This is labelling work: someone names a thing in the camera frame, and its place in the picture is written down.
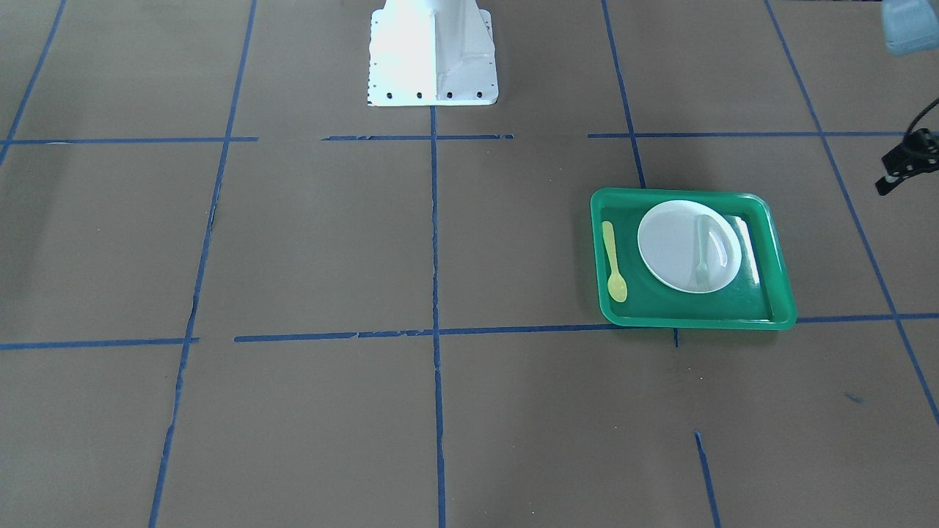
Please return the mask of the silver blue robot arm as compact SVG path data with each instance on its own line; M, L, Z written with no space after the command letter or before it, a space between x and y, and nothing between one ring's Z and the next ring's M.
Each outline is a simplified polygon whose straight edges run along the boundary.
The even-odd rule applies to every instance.
M938 1L883 1L885 46L892 56L938 47Z

